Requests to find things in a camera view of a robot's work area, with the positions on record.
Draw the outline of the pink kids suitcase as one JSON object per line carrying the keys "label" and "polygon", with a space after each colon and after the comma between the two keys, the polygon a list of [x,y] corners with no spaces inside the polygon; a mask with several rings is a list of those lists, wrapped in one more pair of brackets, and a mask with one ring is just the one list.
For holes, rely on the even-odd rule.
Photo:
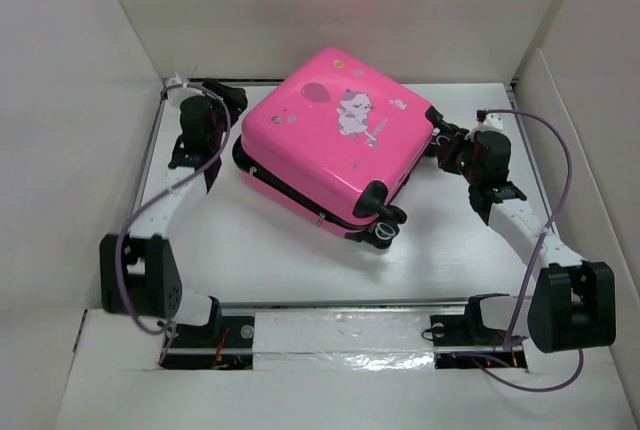
{"label": "pink kids suitcase", "polygon": [[326,48],[247,111],[232,155],[256,191],[339,237],[384,250],[407,220],[393,201],[432,139],[432,108]]}

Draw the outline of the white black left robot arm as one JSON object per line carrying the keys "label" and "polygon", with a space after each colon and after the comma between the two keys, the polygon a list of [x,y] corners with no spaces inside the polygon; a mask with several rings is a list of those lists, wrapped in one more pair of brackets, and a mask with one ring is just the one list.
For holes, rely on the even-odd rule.
{"label": "white black left robot arm", "polygon": [[208,347],[222,337],[220,304],[184,289],[171,239],[211,190],[231,129],[248,99],[242,88],[179,77],[166,81],[162,99],[179,124],[163,187],[131,214],[119,233],[101,240],[101,301],[105,311],[129,316],[143,332],[163,336],[166,345],[189,334]]}

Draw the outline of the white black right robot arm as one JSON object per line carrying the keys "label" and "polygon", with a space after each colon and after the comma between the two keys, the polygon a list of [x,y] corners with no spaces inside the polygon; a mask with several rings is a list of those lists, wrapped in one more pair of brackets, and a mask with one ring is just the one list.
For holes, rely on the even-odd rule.
{"label": "white black right robot arm", "polygon": [[516,297],[485,296],[480,309],[462,318],[462,331],[484,343],[498,329],[506,346],[533,341],[544,353],[610,346],[616,339],[613,270],[587,260],[557,236],[557,217],[538,216],[525,193],[509,179],[511,142],[501,117],[481,111],[478,125],[464,129],[438,119],[429,146],[441,170],[468,183],[469,203],[525,264]]}

